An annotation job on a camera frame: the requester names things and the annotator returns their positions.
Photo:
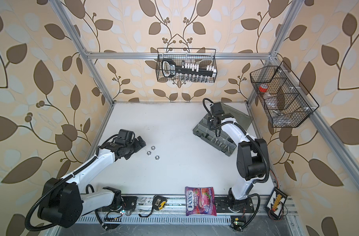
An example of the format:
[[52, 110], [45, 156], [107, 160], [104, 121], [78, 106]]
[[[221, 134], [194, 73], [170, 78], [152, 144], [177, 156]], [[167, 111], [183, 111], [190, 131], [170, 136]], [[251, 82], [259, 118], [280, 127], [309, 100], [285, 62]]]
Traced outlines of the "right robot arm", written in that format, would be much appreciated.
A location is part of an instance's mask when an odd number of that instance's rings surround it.
[[240, 179], [229, 189], [228, 204], [231, 211], [241, 211], [253, 195], [250, 193], [257, 183], [269, 179], [270, 164], [268, 144], [249, 134], [230, 114], [223, 110], [221, 102], [203, 100], [208, 113], [208, 128], [216, 132], [225, 132], [237, 147], [236, 167]]

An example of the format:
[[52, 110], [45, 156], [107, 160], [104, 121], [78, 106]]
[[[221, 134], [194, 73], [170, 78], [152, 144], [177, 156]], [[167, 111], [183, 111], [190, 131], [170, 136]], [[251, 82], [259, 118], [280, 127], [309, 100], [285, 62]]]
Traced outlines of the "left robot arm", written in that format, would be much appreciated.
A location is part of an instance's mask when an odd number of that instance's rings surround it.
[[146, 146], [141, 136], [121, 129], [96, 148], [92, 158], [61, 178], [51, 178], [42, 196], [33, 204], [25, 218], [25, 228], [31, 232], [54, 226], [69, 228], [88, 213], [99, 209], [124, 210], [126, 203], [121, 190], [103, 187], [96, 191], [91, 181], [121, 158], [128, 160]]

